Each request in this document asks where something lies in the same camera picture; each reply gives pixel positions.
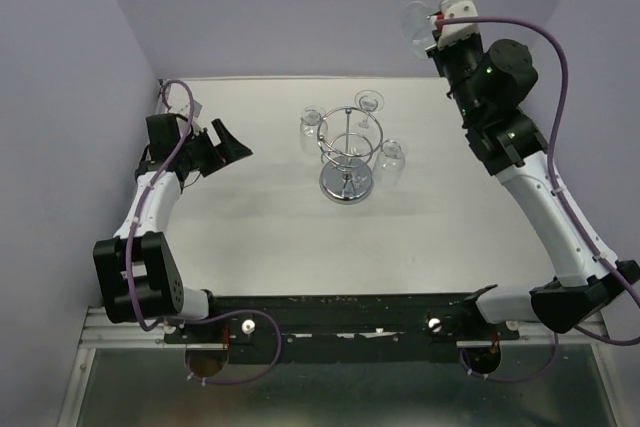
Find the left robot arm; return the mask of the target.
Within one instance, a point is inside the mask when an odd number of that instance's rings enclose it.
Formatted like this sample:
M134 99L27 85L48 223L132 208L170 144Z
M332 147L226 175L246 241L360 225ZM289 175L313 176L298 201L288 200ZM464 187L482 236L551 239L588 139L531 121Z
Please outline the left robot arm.
M187 320L201 342L214 340L222 327L209 309L209 292L186 288L169 248L165 231L171 211L189 174L207 177L252 155L221 120L212 121L219 143L206 129L181 138L176 114L146 118L147 156L135 171L137 190L121 227L112 238L96 242L93 259L109 320Z

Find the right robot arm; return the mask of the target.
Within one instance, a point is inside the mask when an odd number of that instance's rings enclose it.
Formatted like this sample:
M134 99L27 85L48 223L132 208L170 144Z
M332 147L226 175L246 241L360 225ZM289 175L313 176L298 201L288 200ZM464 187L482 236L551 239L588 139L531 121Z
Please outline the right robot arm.
M538 79L527 46L500 39L484 48L472 34L427 55L449 83L470 149L522 209L554 269L539 287L482 291L461 312L462 331L480 339L496 323L519 320L568 332L638 282L638 263L619 259L598 238L560 176L550 174L549 145L519 107Z

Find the clear wine glass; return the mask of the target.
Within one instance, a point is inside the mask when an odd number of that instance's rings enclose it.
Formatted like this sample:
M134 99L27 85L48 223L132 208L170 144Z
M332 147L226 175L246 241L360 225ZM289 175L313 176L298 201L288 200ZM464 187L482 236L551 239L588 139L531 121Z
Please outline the clear wine glass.
M423 2L412 1L403 11L401 30L411 50L421 60L429 60L437 49L439 12Z

